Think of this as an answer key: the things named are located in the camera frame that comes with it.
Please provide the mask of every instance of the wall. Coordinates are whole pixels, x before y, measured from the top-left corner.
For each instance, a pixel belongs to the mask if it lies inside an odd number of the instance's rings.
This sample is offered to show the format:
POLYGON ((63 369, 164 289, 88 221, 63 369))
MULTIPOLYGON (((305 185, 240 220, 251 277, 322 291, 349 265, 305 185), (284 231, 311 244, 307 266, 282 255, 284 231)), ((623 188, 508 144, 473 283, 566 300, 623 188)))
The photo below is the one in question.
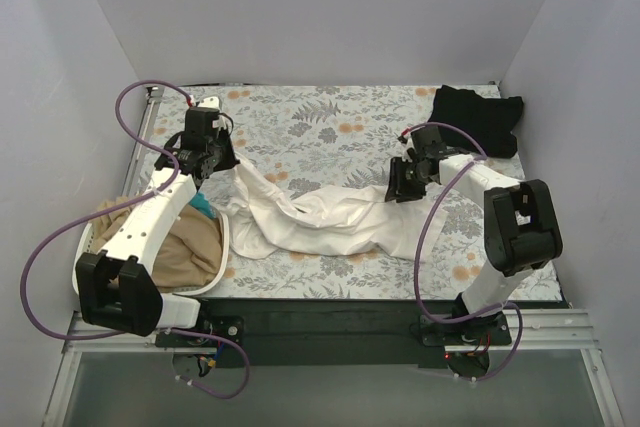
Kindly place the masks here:
POLYGON ((521 156, 547 181, 569 300, 589 309, 627 425, 640 425, 640 0, 547 0, 504 80, 521 156))
MULTIPOLYGON (((0 425, 39 426, 62 343, 27 321, 20 271, 46 234, 122 187, 131 143, 113 115, 136 76, 96 0, 0 0, 0 425)), ((126 118, 139 123, 141 98, 126 118)), ((46 249, 29 294, 36 314, 66 332, 75 231, 46 249)))
POLYGON ((138 76, 183 83, 500 80, 544 0, 98 0, 138 76))

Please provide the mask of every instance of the white garment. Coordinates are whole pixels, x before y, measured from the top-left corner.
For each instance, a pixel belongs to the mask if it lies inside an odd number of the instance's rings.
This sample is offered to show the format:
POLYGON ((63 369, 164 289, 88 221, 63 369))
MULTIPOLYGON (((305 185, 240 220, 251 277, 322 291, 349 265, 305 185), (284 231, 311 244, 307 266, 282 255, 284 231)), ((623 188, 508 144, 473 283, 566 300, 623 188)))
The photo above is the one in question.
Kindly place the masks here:
MULTIPOLYGON (((278 248, 321 255, 349 255, 379 246, 393 257, 413 260, 418 236, 432 202, 385 202, 385 187, 364 189, 328 186, 291 200, 269 182, 246 157, 236 153, 236 194, 226 206, 231 247, 252 259, 278 248)), ((446 220, 440 210, 425 239, 423 258, 446 220)))

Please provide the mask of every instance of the brown cloth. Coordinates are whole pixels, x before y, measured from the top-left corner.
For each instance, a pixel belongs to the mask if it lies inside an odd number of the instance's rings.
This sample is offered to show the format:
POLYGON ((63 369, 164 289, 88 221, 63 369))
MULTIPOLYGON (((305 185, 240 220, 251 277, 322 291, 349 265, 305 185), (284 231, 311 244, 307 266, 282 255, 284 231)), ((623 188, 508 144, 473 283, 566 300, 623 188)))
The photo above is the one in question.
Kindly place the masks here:
MULTIPOLYGON (((118 197, 115 202, 104 201, 98 210, 126 200, 127 197, 118 197)), ((92 221, 93 253, 99 252, 118 232, 131 211, 132 207, 117 210, 92 221)), ((222 233, 218 219, 211 220, 186 205, 160 247, 151 278, 158 289, 165 292, 177 287, 203 287, 215 278, 221 259, 222 233)))

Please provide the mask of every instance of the folded black cloth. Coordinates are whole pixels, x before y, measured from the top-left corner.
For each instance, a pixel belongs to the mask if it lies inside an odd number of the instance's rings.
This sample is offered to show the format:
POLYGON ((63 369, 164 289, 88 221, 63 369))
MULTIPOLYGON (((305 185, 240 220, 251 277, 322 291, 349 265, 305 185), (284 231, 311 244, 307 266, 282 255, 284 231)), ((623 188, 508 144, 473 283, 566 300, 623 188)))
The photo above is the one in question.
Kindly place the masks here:
MULTIPOLYGON (((473 137, 488 156, 509 159, 518 152, 518 140, 511 130, 522 117, 523 110, 522 97, 485 99, 473 90, 443 85, 436 91, 429 121, 458 127, 473 137)), ((460 134, 440 129, 440 135, 447 145, 477 152, 460 134)))

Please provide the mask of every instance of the white basket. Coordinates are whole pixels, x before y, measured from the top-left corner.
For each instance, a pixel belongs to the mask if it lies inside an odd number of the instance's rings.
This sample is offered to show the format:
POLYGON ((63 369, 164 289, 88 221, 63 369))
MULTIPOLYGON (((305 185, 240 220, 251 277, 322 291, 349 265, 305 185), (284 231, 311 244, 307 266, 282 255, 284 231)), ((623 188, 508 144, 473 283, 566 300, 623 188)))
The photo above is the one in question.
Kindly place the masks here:
MULTIPOLYGON (((216 218, 221 224, 222 227, 222 259, 220 259, 220 270, 215 278, 209 282, 204 287, 176 287, 167 293, 187 295, 187 296, 195 296, 204 294, 205 292, 211 290, 224 276, 224 271, 227 268, 227 260, 229 258, 229 219, 228 217, 215 211, 216 218)), ((82 237, 80 237, 80 243, 78 244, 78 248, 76 250, 75 262, 78 262, 80 256, 85 252, 90 252, 91 244, 93 243, 93 225, 89 222, 84 230, 82 231, 82 237)), ((75 290, 76 294, 78 293, 78 280, 76 279, 76 269, 73 269, 73 273, 71 275, 71 283, 73 284, 73 290, 75 290)))

